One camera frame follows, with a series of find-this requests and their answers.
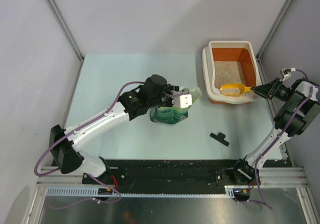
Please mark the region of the green litter bag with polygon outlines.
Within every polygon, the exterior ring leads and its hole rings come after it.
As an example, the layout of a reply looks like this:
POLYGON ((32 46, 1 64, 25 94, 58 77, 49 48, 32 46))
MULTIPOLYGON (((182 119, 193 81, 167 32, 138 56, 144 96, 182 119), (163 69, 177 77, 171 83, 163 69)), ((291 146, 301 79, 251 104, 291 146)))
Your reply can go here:
MULTIPOLYGON (((182 89, 177 92, 175 91, 172 95, 173 97, 177 97, 180 95, 191 94, 192 95, 192 105, 202 96, 202 91, 199 87, 194 89, 189 89, 186 87, 182 87, 182 89)), ((176 108, 176 107, 154 107, 150 110, 149 117, 150 120, 154 123, 162 123, 168 125, 175 125, 189 116, 189 108, 176 108)))

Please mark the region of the orange plastic scoop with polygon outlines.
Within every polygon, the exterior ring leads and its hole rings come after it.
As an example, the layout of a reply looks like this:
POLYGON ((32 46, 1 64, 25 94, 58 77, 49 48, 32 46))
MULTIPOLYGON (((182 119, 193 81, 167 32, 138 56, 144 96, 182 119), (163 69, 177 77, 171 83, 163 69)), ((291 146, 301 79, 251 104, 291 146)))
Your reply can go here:
POLYGON ((220 87, 220 93, 225 96, 238 97, 245 93, 253 92, 251 87, 245 86, 241 83, 229 83, 220 87))

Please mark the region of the black bag clip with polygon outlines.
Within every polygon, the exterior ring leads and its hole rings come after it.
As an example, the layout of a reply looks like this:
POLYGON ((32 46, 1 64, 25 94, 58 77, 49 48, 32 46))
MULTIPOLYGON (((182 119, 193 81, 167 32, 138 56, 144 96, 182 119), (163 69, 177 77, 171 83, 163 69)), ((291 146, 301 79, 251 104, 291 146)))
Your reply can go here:
POLYGON ((226 135, 222 132, 219 132, 218 134, 210 133, 209 136, 226 147, 230 145, 226 140, 226 135))

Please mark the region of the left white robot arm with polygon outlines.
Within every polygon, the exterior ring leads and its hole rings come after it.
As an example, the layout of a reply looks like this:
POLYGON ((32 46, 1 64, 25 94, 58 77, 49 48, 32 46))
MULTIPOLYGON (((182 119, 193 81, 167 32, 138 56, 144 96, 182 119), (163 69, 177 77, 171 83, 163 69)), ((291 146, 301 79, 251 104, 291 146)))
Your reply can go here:
POLYGON ((100 184, 110 180, 111 172, 103 158, 84 152, 84 147, 93 139, 112 128, 145 115, 157 107, 172 107, 173 98, 180 88, 153 74, 145 81, 135 82, 136 88, 118 92, 110 107, 89 119, 62 128, 59 124, 50 130, 49 151, 62 174, 82 171, 90 174, 100 184))

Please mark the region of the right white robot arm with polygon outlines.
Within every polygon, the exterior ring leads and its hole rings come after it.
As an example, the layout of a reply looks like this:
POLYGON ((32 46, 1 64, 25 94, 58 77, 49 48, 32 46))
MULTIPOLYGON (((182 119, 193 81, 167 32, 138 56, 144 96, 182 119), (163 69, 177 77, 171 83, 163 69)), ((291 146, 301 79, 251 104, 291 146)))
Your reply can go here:
POLYGON ((273 127, 262 143, 243 159, 239 159, 230 172, 237 184, 250 183, 257 178, 268 156, 294 136, 301 135, 320 114, 317 92, 320 86, 306 78, 297 79, 286 87, 280 78, 250 89, 260 97, 284 102, 273 118, 273 127))

